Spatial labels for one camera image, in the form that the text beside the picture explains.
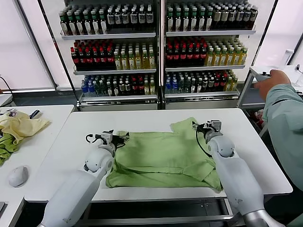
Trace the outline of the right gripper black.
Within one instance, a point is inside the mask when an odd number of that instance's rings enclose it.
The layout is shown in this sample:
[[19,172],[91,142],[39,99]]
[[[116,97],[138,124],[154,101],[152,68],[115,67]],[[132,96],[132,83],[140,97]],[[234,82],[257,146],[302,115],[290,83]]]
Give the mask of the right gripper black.
[[212,127],[212,124],[210,122],[206,122],[206,123],[203,123],[203,124],[198,124],[194,121],[192,121],[192,128],[193,130],[197,131],[197,132],[200,132],[200,133],[203,133],[203,134],[206,134],[208,132],[213,132],[213,127]]

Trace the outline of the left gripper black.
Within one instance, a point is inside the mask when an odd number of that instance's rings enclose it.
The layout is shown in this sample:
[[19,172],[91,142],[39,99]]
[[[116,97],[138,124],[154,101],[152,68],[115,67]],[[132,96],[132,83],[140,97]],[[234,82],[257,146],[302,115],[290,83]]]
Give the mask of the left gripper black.
[[127,131],[118,131],[117,135],[112,136],[111,143],[115,146],[115,148],[121,148],[125,146],[126,142],[128,142],[130,134]]

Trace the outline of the bare human hand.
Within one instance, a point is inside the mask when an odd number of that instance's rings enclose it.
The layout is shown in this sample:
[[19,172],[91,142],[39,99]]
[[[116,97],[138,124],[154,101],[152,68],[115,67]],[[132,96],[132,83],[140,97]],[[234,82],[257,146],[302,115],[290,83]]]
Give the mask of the bare human hand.
[[259,90],[261,98],[265,101],[271,88],[280,84],[291,84],[289,77],[281,70],[271,70],[270,77],[254,84]]

